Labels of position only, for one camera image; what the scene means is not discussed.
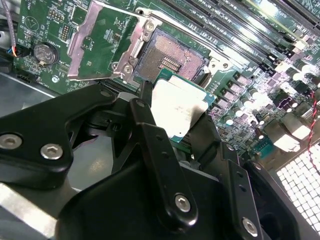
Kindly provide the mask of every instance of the perforated metal panel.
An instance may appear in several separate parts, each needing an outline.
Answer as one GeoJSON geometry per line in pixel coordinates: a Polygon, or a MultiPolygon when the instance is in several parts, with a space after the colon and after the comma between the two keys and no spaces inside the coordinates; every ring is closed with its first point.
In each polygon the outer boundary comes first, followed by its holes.
{"type": "MultiPolygon", "coordinates": [[[[320,170],[320,146],[311,148],[313,162],[320,170]]],[[[310,163],[308,151],[277,172],[293,204],[320,234],[320,175],[310,163]]]]}

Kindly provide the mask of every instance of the screw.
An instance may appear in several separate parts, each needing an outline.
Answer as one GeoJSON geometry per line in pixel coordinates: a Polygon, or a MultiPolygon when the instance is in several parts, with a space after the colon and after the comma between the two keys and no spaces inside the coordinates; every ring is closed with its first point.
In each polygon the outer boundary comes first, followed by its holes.
{"type": "Polygon", "coordinates": [[[4,134],[0,136],[0,148],[13,150],[22,144],[21,137],[15,134],[4,134]]]}
{"type": "Polygon", "coordinates": [[[131,66],[130,66],[130,65],[125,66],[125,67],[124,67],[124,71],[125,71],[127,74],[132,73],[132,68],[131,68],[131,66]]]}
{"type": "Polygon", "coordinates": [[[145,24],[145,30],[147,30],[148,32],[153,32],[155,30],[155,25],[148,21],[146,24],[145,24]]]}
{"type": "Polygon", "coordinates": [[[103,95],[103,96],[105,96],[107,98],[111,97],[111,94],[106,92],[106,91],[101,91],[100,93],[101,93],[101,95],[103,95]]]}
{"type": "Polygon", "coordinates": [[[142,101],[136,101],[136,104],[138,104],[140,107],[144,108],[146,105],[142,101]]]}
{"type": "Polygon", "coordinates": [[[233,147],[233,146],[231,146],[230,144],[227,144],[227,145],[226,145],[226,147],[227,147],[230,151],[235,150],[235,149],[234,149],[234,147],[233,147]]]}
{"type": "Polygon", "coordinates": [[[62,150],[61,146],[50,143],[50,144],[44,145],[41,148],[40,153],[42,157],[44,157],[45,159],[58,160],[59,158],[62,157],[62,154],[64,153],[64,151],[62,150]]]}
{"type": "Polygon", "coordinates": [[[244,217],[242,220],[242,224],[243,224],[245,230],[249,234],[251,234],[253,237],[258,236],[258,230],[252,221],[250,221],[248,218],[244,217]]]}
{"type": "Polygon", "coordinates": [[[189,200],[183,195],[175,196],[175,205],[180,209],[182,212],[187,213],[191,210],[191,205],[189,200]]]}
{"type": "Polygon", "coordinates": [[[253,163],[253,165],[255,166],[256,169],[261,170],[261,166],[258,163],[253,163]]]}

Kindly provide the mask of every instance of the motherboard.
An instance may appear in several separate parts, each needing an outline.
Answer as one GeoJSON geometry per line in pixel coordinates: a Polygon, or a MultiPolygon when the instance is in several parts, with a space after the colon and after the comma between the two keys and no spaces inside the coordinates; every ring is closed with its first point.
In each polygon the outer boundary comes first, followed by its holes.
{"type": "MultiPolygon", "coordinates": [[[[17,43],[30,54],[14,66],[59,94],[179,84],[175,108],[203,106],[240,155],[264,158],[311,131],[319,37],[318,0],[22,0],[17,43]]],[[[191,153],[182,132],[172,144],[191,153]]]]}

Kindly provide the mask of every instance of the wire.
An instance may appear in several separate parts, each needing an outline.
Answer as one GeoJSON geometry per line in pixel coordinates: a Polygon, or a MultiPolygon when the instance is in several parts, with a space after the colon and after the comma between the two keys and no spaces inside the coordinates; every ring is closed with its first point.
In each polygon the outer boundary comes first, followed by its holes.
{"type": "Polygon", "coordinates": [[[10,37],[11,37],[11,46],[15,47],[17,45],[17,43],[16,43],[15,28],[14,28],[14,24],[12,22],[11,13],[9,11],[6,0],[1,0],[1,3],[2,3],[3,9],[5,11],[6,20],[7,20],[8,26],[9,26],[9,32],[10,32],[10,37]]]}
{"type": "Polygon", "coordinates": [[[16,47],[13,46],[11,49],[12,49],[13,56],[15,56],[17,58],[18,56],[16,54],[16,47]]]}
{"type": "Polygon", "coordinates": [[[316,170],[316,173],[320,175],[320,171],[318,170],[317,166],[314,164],[314,159],[312,158],[312,153],[311,153],[311,142],[312,142],[312,137],[314,135],[314,128],[316,125],[316,119],[317,119],[317,99],[315,97],[315,92],[313,91],[311,94],[311,98],[313,100],[313,113],[312,113],[312,121],[311,121],[311,126],[310,126],[310,133],[309,133],[309,138],[308,138],[308,146],[307,146],[307,150],[308,150],[308,154],[309,154],[309,158],[310,158],[310,163],[312,164],[313,168],[316,170]]]}

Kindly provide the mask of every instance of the black mounting arm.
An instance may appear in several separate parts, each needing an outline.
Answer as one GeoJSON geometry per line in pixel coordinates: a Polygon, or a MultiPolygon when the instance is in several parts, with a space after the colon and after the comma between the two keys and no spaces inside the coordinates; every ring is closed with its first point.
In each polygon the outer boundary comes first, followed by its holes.
{"type": "Polygon", "coordinates": [[[0,182],[35,191],[37,197],[39,190],[58,189],[73,150],[103,135],[113,139],[113,174],[64,206],[57,240],[318,239],[266,171],[248,167],[248,175],[239,165],[236,150],[221,141],[206,114],[190,130],[201,171],[181,167],[166,131],[156,126],[151,98],[150,82],[141,86],[140,98],[116,97],[92,85],[0,118],[0,182]],[[264,211],[256,206],[256,193],[265,197],[263,188],[272,193],[267,205],[277,203],[268,211],[281,216],[263,220],[264,211]],[[286,229],[273,238],[266,227],[284,220],[281,226],[292,228],[295,238],[286,229]]]}

